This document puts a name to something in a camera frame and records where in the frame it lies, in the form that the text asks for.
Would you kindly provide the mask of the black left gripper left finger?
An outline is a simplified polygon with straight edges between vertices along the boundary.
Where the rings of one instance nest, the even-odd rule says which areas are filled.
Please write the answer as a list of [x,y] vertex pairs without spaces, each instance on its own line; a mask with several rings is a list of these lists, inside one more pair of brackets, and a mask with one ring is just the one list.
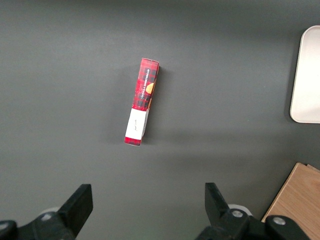
[[93,211],[92,186],[82,184],[56,211],[18,228],[19,240],[74,240]]

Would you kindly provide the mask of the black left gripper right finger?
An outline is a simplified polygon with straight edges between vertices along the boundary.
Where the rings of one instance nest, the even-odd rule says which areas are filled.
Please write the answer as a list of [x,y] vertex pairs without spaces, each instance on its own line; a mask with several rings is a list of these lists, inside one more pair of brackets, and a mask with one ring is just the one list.
[[198,240],[264,240],[264,224],[239,208],[230,208],[215,183],[205,184],[205,211],[210,226]]

